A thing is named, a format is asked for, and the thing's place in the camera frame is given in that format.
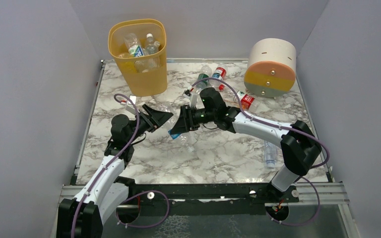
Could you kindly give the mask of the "yellow juice bottle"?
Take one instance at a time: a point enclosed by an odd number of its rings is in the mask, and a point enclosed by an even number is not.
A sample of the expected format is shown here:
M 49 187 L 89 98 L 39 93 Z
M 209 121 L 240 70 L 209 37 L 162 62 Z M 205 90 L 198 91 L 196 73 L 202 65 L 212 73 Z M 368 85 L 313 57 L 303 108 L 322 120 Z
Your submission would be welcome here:
M 135 65 L 133 61 L 130 61 L 131 55 L 128 52 L 120 53 L 117 56 L 117 65 L 122 73 L 136 73 Z

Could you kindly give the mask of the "clear unlabeled bottle white cap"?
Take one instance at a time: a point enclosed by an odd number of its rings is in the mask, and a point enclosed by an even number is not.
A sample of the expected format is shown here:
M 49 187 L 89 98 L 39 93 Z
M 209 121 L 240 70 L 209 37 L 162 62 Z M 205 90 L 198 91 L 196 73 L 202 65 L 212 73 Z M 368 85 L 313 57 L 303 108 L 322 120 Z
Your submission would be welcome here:
M 153 34 L 148 33 L 146 35 L 145 49 L 148 51 L 150 55 L 159 52 L 160 46 L 161 43 L 154 38 Z

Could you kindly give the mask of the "small clear bottle blue cap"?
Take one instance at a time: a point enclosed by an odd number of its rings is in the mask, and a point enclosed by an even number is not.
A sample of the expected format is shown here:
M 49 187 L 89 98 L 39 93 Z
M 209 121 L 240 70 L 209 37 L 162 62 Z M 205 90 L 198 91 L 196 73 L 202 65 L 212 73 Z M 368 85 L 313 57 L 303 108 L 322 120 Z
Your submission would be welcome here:
M 278 149 L 277 146 L 271 142 L 264 141 L 264 160 L 268 169 L 275 169 L 277 162 Z

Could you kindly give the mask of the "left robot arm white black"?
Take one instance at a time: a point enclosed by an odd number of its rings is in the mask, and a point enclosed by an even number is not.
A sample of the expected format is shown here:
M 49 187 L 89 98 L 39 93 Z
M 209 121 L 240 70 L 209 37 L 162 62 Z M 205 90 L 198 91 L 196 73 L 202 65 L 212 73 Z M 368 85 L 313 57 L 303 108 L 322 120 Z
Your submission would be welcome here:
M 135 114 L 134 120 L 124 114 L 112 118 L 111 137 L 98 170 L 79 193 L 63 199 L 58 207 L 56 237 L 101 237 L 107 219 L 128 199 L 129 186 L 116 179 L 131 161 L 133 141 L 146 132 L 154 132 L 173 117 L 171 112 L 148 105 L 143 105 L 143 109 L 141 112 L 136 106 L 128 107 Z

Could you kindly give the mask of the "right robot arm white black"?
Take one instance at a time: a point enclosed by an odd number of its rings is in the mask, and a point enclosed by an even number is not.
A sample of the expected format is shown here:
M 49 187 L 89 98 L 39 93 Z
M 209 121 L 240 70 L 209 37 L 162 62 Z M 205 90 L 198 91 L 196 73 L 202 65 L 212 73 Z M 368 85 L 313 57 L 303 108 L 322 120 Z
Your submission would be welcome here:
M 268 141 L 282 150 L 284 165 L 270 184 L 285 192 L 299 177 L 305 176 L 320 155 L 322 147 L 303 121 L 293 124 L 266 120 L 238 107 L 227 106 L 220 92 L 206 88 L 200 92 L 204 107 L 182 105 L 172 134 L 182 134 L 199 129 L 202 124 L 213 122 L 220 130 L 240 133 Z

